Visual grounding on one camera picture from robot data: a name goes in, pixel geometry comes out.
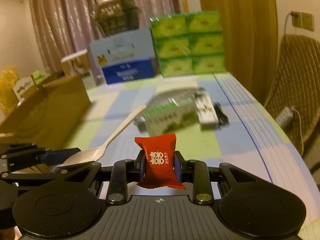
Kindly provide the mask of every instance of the white text on wrapper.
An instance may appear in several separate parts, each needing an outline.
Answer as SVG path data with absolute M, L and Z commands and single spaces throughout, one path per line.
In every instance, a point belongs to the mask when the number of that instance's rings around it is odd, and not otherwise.
M 163 164 L 164 162 L 166 164 L 169 163 L 168 161 L 168 154 L 167 153 L 162 153 L 162 152 L 151 152 L 150 153 L 150 156 L 151 156 L 151 164 L 158 164 L 158 165 L 161 165 Z

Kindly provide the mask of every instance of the blue box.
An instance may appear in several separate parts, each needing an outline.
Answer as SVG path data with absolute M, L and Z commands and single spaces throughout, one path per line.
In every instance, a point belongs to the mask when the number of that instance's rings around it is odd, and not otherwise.
M 102 72 L 107 84 L 152 78 L 154 76 L 150 58 L 103 67 Z
M 156 58 L 149 28 L 118 33 L 92 41 L 90 52 L 98 68 Z

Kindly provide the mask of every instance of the brown cardboard box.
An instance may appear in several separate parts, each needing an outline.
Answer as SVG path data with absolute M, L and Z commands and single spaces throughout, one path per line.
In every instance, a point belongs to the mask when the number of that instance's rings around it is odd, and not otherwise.
M 54 80 L 38 89 L 0 125 L 0 133 L 5 134 L 0 136 L 0 143 L 32 142 L 61 149 L 90 106 L 79 75 Z

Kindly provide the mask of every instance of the curtain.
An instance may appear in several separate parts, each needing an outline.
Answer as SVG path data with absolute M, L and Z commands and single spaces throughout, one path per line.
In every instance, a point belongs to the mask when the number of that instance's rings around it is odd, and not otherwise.
M 88 48 L 100 34 L 90 13 L 98 0 L 30 0 L 36 39 L 45 68 L 61 70 L 60 60 Z M 178 9 L 176 0 L 135 0 L 140 8 L 140 27 L 149 18 L 171 14 Z

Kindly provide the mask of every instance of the electrical outlet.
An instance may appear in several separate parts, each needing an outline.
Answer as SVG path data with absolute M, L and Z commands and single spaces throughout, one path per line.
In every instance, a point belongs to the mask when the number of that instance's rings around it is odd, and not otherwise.
M 276 123 L 285 129 L 293 120 L 293 111 L 291 108 L 285 106 L 281 113 L 276 118 Z
M 297 14 L 298 16 L 292 16 L 292 26 L 296 28 L 302 28 L 302 19 L 301 19 L 301 12 L 294 12 L 292 13 Z
M 315 18 L 311 13 L 302 13 L 302 26 L 304 29 L 315 31 Z

